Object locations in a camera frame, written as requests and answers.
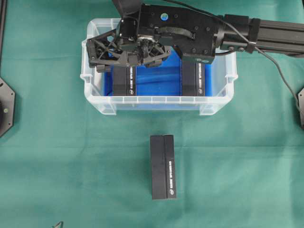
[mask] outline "green fabric surface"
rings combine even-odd
[[[237,55],[233,100],[198,112],[100,114],[79,78],[81,41],[109,0],[9,0],[1,77],[16,91],[0,139],[0,227],[302,228],[304,132],[275,66]],[[215,14],[304,23],[301,0],[184,1]],[[166,4],[161,1],[147,1]],[[295,91],[304,60],[272,54]],[[149,136],[173,134],[177,194],[152,201]]]

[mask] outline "black cable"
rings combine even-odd
[[[0,3],[0,62],[2,57],[2,44],[3,44],[3,33],[4,33],[4,26],[5,26],[5,16],[6,16],[6,6],[7,0],[1,0]]]
[[[222,22],[224,25],[229,26],[233,31],[235,31],[235,32],[236,32],[243,40],[245,40],[248,44],[251,43],[251,42],[250,42],[245,36],[243,36],[243,35],[242,35],[242,34],[241,34],[233,25],[231,25],[230,23],[228,23],[228,22],[222,20],[221,18],[215,16],[215,15],[212,14],[212,13],[209,13],[209,12],[204,11],[204,10],[200,10],[200,9],[198,9],[198,8],[195,8],[195,7],[193,7],[193,6],[190,6],[190,5],[188,5],[188,4],[185,4],[185,3],[179,2],[179,1],[174,1],[174,0],[163,0],[163,1],[175,3],[175,4],[178,4],[178,5],[187,7],[187,8],[189,8],[189,9],[191,9],[191,10],[196,11],[196,12],[200,12],[200,13],[202,13],[202,14],[205,14],[205,15],[207,15],[207,16],[210,16],[210,17],[212,17],[212,18],[214,18],[214,19],[216,19],[216,20]],[[268,58],[269,60],[271,60],[271,61],[275,64],[275,66],[276,66],[276,68],[278,69],[279,74],[280,74],[280,76],[281,76],[281,78],[282,78],[284,84],[287,86],[287,88],[289,89],[289,91],[291,92],[291,94],[293,95],[293,97],[294,97],[294,99],[295,99],[295,106],[296,106],[296,108],[299,110],[299,112],[300,112],[301,114],[304,115],[304,111],[302,111],[302,110],[300,109],[298,97],[296,96],[295,92],[292,90],[291,86],[289,85],[289,83],[288,83],[287,80],[285,79],[284,74],[283,74],[283,72],[282,72],[282,69],[281,69],[280,65],[278,64],[278,62],[275,61],[271,56],[269,56],[268,54],[266,54],[264,51],[262,51],[261,49],[259,49],[257,46],[255,46],[255,50],[257,50],[259,53],[261,53],[263,56],[265,56],[266,58]]]
[[[221,52],[221,53],[215,53],[216,56],[226,56],[231,53],[234,53],[235,51],[226,51],[226,52]]]

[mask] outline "black rectangular block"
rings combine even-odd
[[[176,198],[173,135],[150,137],[152,199]]]

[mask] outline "black metal bracket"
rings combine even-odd
[[[14,122],[15,92],[0,78],[0,137]]]
[[[302,112],[304,112],[304,88],[301,90],[301,92],[299,92],[298,98],[299,98],[300,109],[302,110]],[[300,113],[300,115],[301,115],[301,127],[304,129],[304,115],[302,113]]]

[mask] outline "plastic storage bin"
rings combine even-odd
[[[94,19],[87,27],[86,40],[116,28],[120,19]],[[82,42],[80,77],[85,82],[86,99],[102,114],[115,115],[117,110],[198,110],[200,115],[213,115],[234,95],[238,78],[236,54],[216,57],[211,65],[212,96],[102,96],[103,73],[89,67],[86,40]]]

